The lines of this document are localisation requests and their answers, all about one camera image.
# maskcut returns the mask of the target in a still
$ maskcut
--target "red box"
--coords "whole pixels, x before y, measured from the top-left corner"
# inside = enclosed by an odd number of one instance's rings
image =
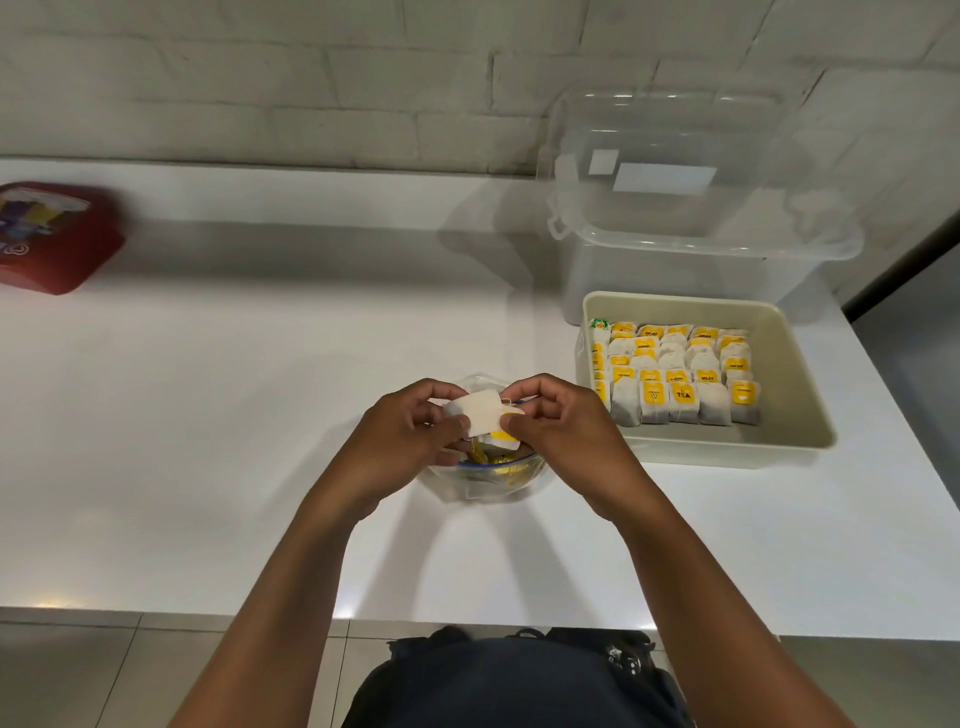
[[[0,283],[58,296],[120,250],[120,208],[95,187],[0,186]]]

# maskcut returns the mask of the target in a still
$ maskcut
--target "forearm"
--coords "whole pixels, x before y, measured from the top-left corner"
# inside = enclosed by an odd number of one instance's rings
[[[636,574],[697,724],[851,728],[648,478],[620,514]]]
[[[355,523],[323,498],[307,496],[171,728],[306,725]]]

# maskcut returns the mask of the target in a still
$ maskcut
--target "person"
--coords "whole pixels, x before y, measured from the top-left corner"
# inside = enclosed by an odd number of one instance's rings
[[[427,465],[457,461],[450,449],[465,448],[468,421],[447,418],[429,400],[465,393],[425,379],[364,414],[304,498],[171,728],[307,724],[350,532]],[[852,726],[766,629],[591,390],[538,375],[503,397],[524,400],[526,413],[505,415],[503,428],[623,537],[698,726]],[[692,724],[683,699],[645,665],[642,637],[621,633],[622,649],[604,653],[589,645],[612,643],[613,633],[586,630],[579,639],[570,638],[576,630],[555,631],[556,639],[473,642],[448,627],[402,641],[361,687],[344,725]]]

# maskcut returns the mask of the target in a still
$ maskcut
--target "label on red container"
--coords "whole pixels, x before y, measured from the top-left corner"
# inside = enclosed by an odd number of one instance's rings
[[[11,187],[0,192],[0,255],[26,255],[90,203],[57,192]]]

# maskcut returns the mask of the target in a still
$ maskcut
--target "person's left arm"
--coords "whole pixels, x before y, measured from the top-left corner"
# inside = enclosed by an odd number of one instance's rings
[[[424,379],[382,397],[311,488],[170,728],[301,728],[353,527],[431,463],[453,465],[466,417],[429,398],[466,392]]]

